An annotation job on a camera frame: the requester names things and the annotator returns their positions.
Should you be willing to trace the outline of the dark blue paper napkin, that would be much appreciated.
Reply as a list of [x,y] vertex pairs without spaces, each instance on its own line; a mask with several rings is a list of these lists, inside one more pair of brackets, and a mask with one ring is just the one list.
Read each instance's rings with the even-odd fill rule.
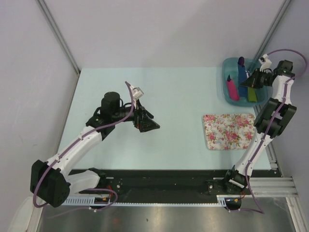
[[241,85],[247,79],[246,69],[243,63],[238,62],[238,91],[241,98],[247,98],[248,88]]

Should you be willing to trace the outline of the purple spoon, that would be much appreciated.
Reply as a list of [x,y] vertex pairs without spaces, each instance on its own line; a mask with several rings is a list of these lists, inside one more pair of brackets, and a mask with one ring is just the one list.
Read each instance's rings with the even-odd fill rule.
[[239,57],[238,59],[238,65],[243,67],[245,63],[245,58],[244,57]]

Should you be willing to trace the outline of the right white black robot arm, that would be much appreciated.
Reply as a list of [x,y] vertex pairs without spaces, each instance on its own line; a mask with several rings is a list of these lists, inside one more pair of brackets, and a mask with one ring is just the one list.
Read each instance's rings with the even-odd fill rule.
[[296,113],[296,107],[291,103],[291,87],[295,74],[292,72],[293,63],[281,60],[277,67],[266,72],[265,59],[262,66],[240,82],[242,87],[260,89],[273,87],[273,95],[268,99],[254,121],[254,135],[248,148],[240,160],[228,170],[222,181],[223,189],[228,194],[237,194],[249,186],[253,167],[261,152],[277,136],[281,135]]

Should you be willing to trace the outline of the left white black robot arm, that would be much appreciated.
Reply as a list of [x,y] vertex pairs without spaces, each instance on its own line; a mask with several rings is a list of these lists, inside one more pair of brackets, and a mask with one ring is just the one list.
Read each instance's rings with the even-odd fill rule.
[[82,191],[114,192],[107,187],[106,174],[96,168],[70,174],[73,167],[92,148],[103,142],[117,124],[132,122],[140,132],[160,128],[154,116],[140,103],[143,92],[139,88],[130,91],[131,101],[124,104],[120,94],[107,92],[79,136],[61,152],[47,161],[37,160],[31,167],[30,191],[36,208],[62,205],[72,193]]

